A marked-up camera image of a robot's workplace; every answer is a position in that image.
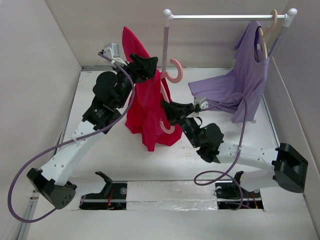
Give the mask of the red t shirt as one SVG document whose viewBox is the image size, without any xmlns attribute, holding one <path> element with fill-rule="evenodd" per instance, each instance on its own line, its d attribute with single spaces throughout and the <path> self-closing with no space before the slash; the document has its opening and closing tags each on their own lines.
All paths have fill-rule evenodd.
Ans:
<svg viewBox="0 0 320 240">
<path fill-rule="evenodd" d="M 157 69 L 154 78 L 135 85 L 133 103 L 126 114 L 125 126 L 132 134 L 141 134 L 142 143 L 149 152 L 155 150 L 156 144 L 174 145 L 183 133 L 179 126 L 175 126 L 171 134 L 165 133 L 161 128 L 161 123 L 167 129 L 171 126 L 162 106 L 162 86 L 170 97 L 168 84 L 165 79 L 161 79 L 161 72 Z"/>
</svg>

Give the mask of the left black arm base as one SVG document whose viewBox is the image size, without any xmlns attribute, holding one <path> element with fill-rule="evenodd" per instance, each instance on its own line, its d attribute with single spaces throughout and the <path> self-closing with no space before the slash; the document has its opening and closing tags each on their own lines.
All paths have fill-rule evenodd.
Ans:
<svg viewBox="0 0 320 240">
<path fill-rule="evenodd" d="M 79 208 L 81 210 L 107 210 L 117 211 L 127 209 L 127 181 L 113 181 L 101 171 L 96 171 L 105 184 L 98 193 L 87 193 L 80 198 Z"/>
</svg>

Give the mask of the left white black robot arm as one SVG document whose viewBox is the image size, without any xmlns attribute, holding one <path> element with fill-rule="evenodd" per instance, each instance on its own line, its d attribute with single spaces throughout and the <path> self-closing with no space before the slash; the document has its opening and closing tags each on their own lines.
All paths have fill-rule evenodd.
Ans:
<svg viewBox="0 0 320 240">
<path fill-rule="evenodd" d="M 136 53 L 130 62 L 118 65 L 113 71 L 101 73 L 93 86 L 94 97 L 90 107 L 70 137 L 71 142 L 61 146 L 56 155 L 39 169 L 31 168 L 27 178 L 34 188 L 60 210 L 74 198 L 77 186 L 69 177 L 90 148 L 117 123 L 123 108 L 135 89 L 156 75 L 158 58 L 142 57 Z"/>
</svg>

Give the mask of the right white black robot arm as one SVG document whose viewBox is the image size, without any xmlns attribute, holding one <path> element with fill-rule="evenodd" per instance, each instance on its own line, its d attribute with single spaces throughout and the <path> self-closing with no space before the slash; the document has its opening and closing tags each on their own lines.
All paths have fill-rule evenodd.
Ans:
<svg viewBox="0 0 320 240">
<path fill-rule="evenodd" d="M 161 102 L 171 126 L 179 125 L 196 153 L 207 163 L 245 165 L 257 170 L 239 171 L 231 191 L 237 197 L 257 189 L 281 187 L 292 193 L 303 193 L 308 161 L 290 144 L 277 148 L 254 148 L 224 141 L 224 134 L 215 123 L 201 127 L 196 118 L 209 109 L 204 98 L 195 103 Z"/>
</svg>

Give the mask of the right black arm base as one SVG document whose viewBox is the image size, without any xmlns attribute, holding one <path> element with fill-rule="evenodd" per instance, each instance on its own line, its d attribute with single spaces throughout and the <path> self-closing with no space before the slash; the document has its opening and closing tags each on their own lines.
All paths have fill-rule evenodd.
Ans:
<svg viewBox="0 0 320 240">
<path fill-rule="evenodd" d="M 235 210 L 238 207 L 240 209 L 264 209 L 260 192 L 249 192 L 242 188 L 241 203 L 241 192 L 233 180 L 217 181 L 214 185 L 214 195 L 219 210 Z"/>
</svg>

